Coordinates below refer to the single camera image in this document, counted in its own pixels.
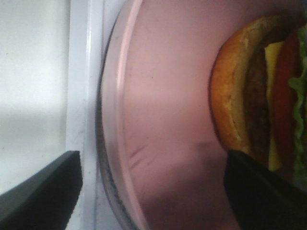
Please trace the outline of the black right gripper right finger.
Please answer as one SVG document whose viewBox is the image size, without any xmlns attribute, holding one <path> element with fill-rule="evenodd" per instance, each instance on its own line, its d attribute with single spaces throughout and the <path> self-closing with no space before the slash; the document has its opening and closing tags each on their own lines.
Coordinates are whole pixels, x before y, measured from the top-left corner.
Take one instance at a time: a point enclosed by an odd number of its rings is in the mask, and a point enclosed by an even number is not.
<svg viewBox="0 0 307 230">
<path fill-rule="evenodd" d="M 241 151 L 227 153 L 224 187 L 243 230 L 307 228 L 307 193 Z"/>
</svg>

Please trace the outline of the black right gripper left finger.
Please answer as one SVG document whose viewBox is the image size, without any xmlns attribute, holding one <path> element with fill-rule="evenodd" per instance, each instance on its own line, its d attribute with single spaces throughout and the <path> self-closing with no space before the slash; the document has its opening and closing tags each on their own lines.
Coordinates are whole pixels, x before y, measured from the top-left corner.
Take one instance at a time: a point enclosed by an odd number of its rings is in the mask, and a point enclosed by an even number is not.
<svg viewBox="0 0 307 230">
<path fill-rule="evenodd" d="M 64 230 L 83 185 L 79 151 L 67 151 L 0 196 L 2 230 Z"/>
</svg>

